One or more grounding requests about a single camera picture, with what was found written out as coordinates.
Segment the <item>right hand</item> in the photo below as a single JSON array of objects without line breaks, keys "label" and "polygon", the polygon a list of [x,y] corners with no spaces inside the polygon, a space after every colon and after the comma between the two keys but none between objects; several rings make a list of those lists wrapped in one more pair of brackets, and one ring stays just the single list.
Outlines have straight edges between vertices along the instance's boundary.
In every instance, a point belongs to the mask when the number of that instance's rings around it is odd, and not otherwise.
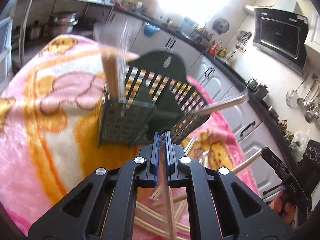
[{"label": "right hand", "polygon": [[[283,207],[282,203],[282,196],[284,194],[284,191],[280,191],[278,196],[272,200],[272,202],[269,204],[269,207],[276,213],[280,213]],[[287,202],[284,207],[286,215],[283,217],[283,220],[287,224],[292,224],[295,218],[296,214],[296,206],[293,205],[291,202]]]}]

